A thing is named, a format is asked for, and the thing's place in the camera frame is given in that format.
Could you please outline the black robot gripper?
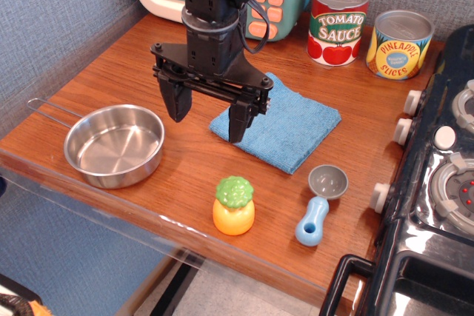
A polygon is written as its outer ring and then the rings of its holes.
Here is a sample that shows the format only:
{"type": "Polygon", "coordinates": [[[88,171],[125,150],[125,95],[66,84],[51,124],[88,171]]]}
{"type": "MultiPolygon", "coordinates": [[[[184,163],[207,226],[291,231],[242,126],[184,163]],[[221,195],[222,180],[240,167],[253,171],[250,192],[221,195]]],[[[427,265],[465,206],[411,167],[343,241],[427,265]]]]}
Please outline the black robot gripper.
{"type": "Polygon", "coordinates": [[[226,22],[205,22],[191,17],[185,44],[155,43],[153,68],[168,115],[181,122],[192,106],[192,91],[231,103],[229,138],[242,141],[258,114],[270,105],[273,81],[245,58],[245,18],[226,22]]]}

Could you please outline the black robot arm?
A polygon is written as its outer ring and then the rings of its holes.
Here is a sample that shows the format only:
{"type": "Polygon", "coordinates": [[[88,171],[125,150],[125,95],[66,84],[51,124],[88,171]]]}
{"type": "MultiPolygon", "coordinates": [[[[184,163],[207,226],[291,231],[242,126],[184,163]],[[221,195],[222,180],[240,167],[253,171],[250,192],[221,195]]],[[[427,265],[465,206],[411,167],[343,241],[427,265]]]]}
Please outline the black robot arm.
{"type": "Polygon", "coordinates": [[[246,42],[247,10],[265,14],[256,0],[185,0],[181,20],[186,44],[156,43],[153,68],[169,116],[180,122],[190,111],[192,93],[230,104],[231,143],[239,143],[253,119],[265,114],[273,81],[248,62],[266,44],[270,31],[255,47],[246,42]]]}

